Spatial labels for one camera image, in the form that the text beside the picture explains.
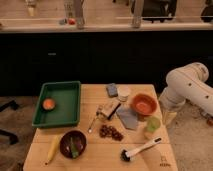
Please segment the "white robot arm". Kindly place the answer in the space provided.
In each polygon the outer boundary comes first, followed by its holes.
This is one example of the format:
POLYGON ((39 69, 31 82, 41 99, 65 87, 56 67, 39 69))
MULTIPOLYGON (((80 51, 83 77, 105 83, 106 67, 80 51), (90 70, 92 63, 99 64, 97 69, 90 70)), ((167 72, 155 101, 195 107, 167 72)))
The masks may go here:
POLYGON ((213 87, 206 84, 208 68, 199 62, 171 70, 167 86, 159 97, 162 123, 168 125, 187 100, 200 107, 204 116, 213 117, 213 87))

